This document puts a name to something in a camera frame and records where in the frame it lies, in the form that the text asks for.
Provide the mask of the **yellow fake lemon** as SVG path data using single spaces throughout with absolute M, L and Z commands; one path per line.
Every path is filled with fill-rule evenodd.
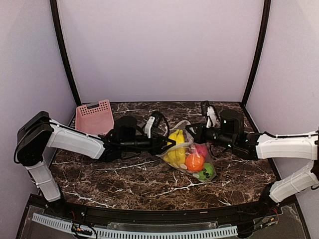
M 164 161 L 174 168 L 187 169 L 187 166 L 185 164 L 186 148 L 180 147 L 175 150 L 169 151 L 164 156 Z

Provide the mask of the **clear zip top bag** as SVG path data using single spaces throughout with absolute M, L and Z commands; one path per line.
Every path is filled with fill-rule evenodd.
M 190 154 L 198 154 L 196 149 L 195 149 L 195 145 L 197 143 L 193 143 L 193 142 L 189 142 L 188 138 L 187 138 L 187 135 L 186 133 L 188 132 L 185 127 L 190 124 L 189 121 L 187 120 L 182 120 L 180 121 L 178 124 L 176 124 L 172 129 L 171 129 L 171 133 L 170 135 L 175 132 L 177 129 L 182 129 L 183 130 L 183 134 L 184 134 L 184 137 L 185 137 L 185 143 L 184 144 L 179 144 L 179 145 L 175 145 L 175 147 L 173 147 L 172 149 L 170 149 L 169 151 L 172 151 L 172 150 L 175 150 L 177 148 L 180 148 L 180 147 L 185 147 L 186 148 L 186 156 L 189 156 Z M 164 160 L 164 156 L 166 154 L 162 154 L 162 155 L 157 155 L 158 157 L 160 157 L 161 159 Z M 205 162 L 208 162 L 208 163 L 212 163 L 213 164 L 213 161 L 212 161 L 212 158 L 210 156 L 210 154 L 208 153 L 207 157 L 205 158 Z M 194 178 L 196 178 L 198 181 L 202 182 L 202 183 L 208 183 L 210 181 L 212 181 L 213 179 L 211 180 L 207 180 L 207 181 L 201 181 L 199 180 L 199 172 L 193 172 L 193 171 L 188 171 L 188 169 L 179 169 L 179 168 L 176 168 L 178 169 L 179 171 L 183 172 L 183 173 L 186 173 L 187 175 L 189 176 L 192 176 Z

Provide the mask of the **orange fake fruit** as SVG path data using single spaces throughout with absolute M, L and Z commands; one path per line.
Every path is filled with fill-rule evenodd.
M 190 154 L 186 157 L 185 164 L 188 171 L 199 172 L 204 168 L 205 158 L 200 154 Z

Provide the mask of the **yellow fake banana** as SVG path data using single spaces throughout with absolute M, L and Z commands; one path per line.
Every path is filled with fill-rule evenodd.
M 174 140 L 176 145 L 185 143 L 185 137 L 184 137 L 182 129 L 177 129 L 168 138 L 171 139 L 171 140 Z

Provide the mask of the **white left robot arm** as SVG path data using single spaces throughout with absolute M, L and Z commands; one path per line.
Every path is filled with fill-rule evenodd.
M 66 217 L 70 205 L 49 169 L 52 160 L 46 159 L 47 152 L 61 149 L 102 162 L 120 159 L 125 153 L 162 154 L 175 146 L 176 141 L 167 133 L 154 131 L 161 121 L 167 119 L 158 111 L 142 127 L 135 117 L 123 116 L 107 133 L 94 135 L 65 126 L 53 120 L 48 112 L 40 111 L 18 130 L 13 161 L 28 171 L 52 211 Z

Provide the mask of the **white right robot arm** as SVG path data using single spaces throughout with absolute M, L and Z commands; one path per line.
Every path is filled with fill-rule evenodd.
M 223 123 L 220 128 L 191 124 L 186 130 L 198 144 L 210 143 L 231 150 L 245 160 L 300 159 L 307 163 L 291 175 L 268 184 L 254 211 L 265 216 L 286 198 L 319 184 L 319 132 L 278 135 L 248 133 Z

